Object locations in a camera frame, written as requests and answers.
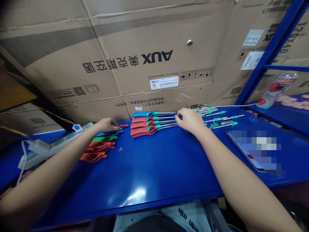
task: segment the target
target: person's left arm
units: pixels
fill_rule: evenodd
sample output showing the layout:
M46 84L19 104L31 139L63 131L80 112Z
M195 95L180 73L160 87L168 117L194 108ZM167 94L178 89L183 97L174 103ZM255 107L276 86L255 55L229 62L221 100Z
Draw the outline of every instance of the person's left arm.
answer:
M121 130L115 120L102 119L31 173L0 201L1 223L12 231L30 230L93 138L100 132L114 130Z

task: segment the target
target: white label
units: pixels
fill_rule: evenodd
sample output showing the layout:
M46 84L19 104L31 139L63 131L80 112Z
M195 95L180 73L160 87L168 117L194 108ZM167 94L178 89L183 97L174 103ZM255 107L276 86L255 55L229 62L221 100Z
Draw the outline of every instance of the white label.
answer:
M175 87L175 86L178 86L178 76L166 77L150 81L150 87L152 90Z
M255 69L264 52L249 52L240 70Z
M261 35L263 34L264 30L250 30L247 38L243 46L255 46L258 43Z

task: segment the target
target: blue lighter handle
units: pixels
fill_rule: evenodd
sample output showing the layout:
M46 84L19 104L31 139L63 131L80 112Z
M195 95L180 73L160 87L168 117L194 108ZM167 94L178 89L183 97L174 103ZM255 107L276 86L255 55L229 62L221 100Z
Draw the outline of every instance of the blue lighter handle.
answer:
M149 118L149 117L155 117L158 115L158 112L140 112L140 113L134 113L133 118Z
M102 137L102 136L115 136L115 135L118 135L122 132L124 132L125 130L113 130L113 131L109 131L109 132L101 132L101 133L98 133L96 137Z

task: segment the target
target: power strip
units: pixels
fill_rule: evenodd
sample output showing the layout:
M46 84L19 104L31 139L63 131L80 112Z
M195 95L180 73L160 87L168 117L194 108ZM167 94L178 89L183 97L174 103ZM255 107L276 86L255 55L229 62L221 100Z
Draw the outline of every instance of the power strip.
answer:
M89 122L88 124L83 126L83 128L86 129L86 128L89 128L92 125L93 125L93 123ZM27 153L27 162L26 162L26 165L25 165L25 170L28 170L29 168L33 167L34 165L50 158L51 156L53 156L54 154L59 152L61 149L63 149L65 146L70 144L81 133L82 132L79 132L79 133L72 132L72 133L68 134L66 137L60 138L59 140L52 143L50 150L48 152L44 153L43 155L40 155L40 154L33 152L33 151ZM25 162L25 155L22 156L17 167L19 169L22 169L24 162Z

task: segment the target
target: blue shelf post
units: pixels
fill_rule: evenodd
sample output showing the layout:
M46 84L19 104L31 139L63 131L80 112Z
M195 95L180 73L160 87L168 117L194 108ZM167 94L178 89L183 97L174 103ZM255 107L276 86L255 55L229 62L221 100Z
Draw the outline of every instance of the blue shelf post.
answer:
M247 102L252 92L255 90L265 73L268 69L277 70L293 70L301 72L309 72L308 67L297 67L297 66L277 66L271 65L280 50L284 46L291 33L294 31L299 20L302 18L304 13L309 7L309 0L294 0L290 6L290 9L283 18L277 32L273 39L267 46L261 60L257 64L251 77L249 78L246 86L241 92L240 96L236 101L236 105L243 105Z

